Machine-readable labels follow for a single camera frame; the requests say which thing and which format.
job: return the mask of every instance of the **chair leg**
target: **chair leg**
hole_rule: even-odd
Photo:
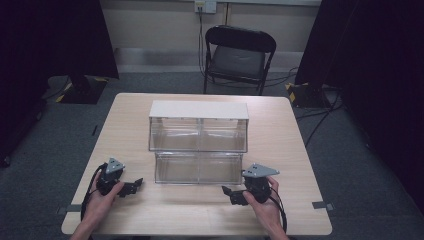
[[[206,87],[207,87],[207,84],[208,84],[208,74],[206,73],[206,71],[205,71],[205,79],[204,79],[204,81],[203,81],[203,94],[206,94]]]
[[[262,92],[264,91],[264,87],[265,87],[265,82],[262,82],[260,84],[259,96],[262,96]]]

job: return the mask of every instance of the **stacked plastic bin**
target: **stacked plastic bin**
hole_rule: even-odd
[[[153,101],[149,120],[156,183],[241,184],[246,103]]]

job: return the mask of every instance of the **human hand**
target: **human hand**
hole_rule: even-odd
[[[103,196],[96,189],[96,183],[100,177],[101,172],[98,172],[94,178],[93,184],[90,189],[90,199],[88,200],[87,207],[85,210],[84,218],[78,225],[71,239],[88,239],[91,232],[94,231],[100,222],[106,218],[112,207],[115,196],[124,187],[123,182],[119,182],[113,186],[112,190],[105,196]]]
[[[267,179],[271,184],[271,188],[275,190],[271,190],[271,197],[279,199],[277,195],[279,186],[278,182],[269,176]],[[268,232],[272,240],[289,239],[281,226],[280,210],[272,200],[268,199],[266,202],[261,204],[257,202],[255,197],[248,191],[244,191],[243,196],[250,206],[252,206],[256,218],[259,220],[262,227],[264,227]]]

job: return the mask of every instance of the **black chair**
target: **black chair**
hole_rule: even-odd
[[[203,94],[211,76],[213,82],[216,77],[256,84],[256,90],[259,89],[259,95],[262,95],[277,46],[273,37],[262,31],[219,25],[206,32],[205,41],[207,52]],[[211,45],[216,46],[213,56]]]

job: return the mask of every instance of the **finger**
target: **finger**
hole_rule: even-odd
[[[279,183],[271,176],[268,176],[267,178],[268,178],[268,182],[271,184],[272,189],[278,192]]]
[[[248,191],[243,191],[243,197],[244,197],[244,199],[246,199],[246,201],[252,206],[252,207],[255,207],[255,206],[257,206],[258,204],[260,204],[260,203],[258,203],[257,201],[256,201],[256,199],[255,199],[255,197],[250,193],[250,192],[248,192]]]
[[[97,181],[100,178],[100,174],[101,174],[101,172],[97,172],[96,176],[94,177],[93,184],[91,184],[91,190],[90,190],[90,192],[93,192],[94,190],[97,189]]]
[[[110,196],[112,198],[115,197],[115,195],[117,195],[119,193],[119,191],[121,191],[121,189],[124,187],[124,183],[123,182],[118,182],[117,184],[115,184],[113,186],[113,188],[110,190],[110,192],[107,194],[107,196]]]

